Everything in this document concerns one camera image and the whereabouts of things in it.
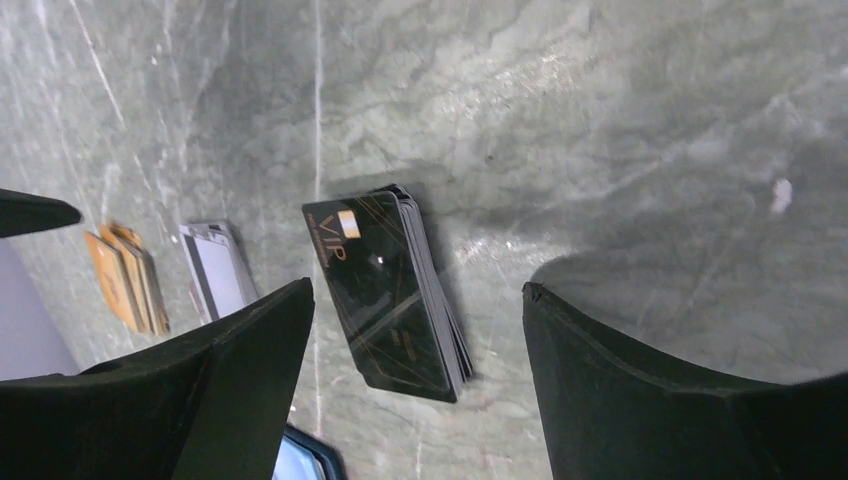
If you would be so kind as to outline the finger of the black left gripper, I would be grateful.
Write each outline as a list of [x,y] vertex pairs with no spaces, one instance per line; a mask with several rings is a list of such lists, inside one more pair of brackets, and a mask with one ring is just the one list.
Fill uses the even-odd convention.
[[1,190],[2,238],[78,224],[81,212],[65,201],[12,190]]

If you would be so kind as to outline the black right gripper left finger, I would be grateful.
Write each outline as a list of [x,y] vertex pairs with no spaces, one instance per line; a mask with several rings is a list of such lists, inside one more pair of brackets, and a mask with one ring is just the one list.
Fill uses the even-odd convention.
[[268,479],[313,322],[309,279],[77,375],[1,385],[5,479]]

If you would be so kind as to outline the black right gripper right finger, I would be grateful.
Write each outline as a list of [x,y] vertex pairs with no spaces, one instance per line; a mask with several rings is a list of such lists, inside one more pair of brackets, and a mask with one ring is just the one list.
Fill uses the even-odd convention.
[[714,371],[582,313],[538,283],[523,327],[556,479],[843,479],[847,377]]

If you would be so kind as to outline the blue leather card holder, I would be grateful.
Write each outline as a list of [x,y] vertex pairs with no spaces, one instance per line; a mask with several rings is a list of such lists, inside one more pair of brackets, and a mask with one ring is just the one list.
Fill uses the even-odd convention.
[[338,450],[294,425],[286,425],[272,480],[347,479]]

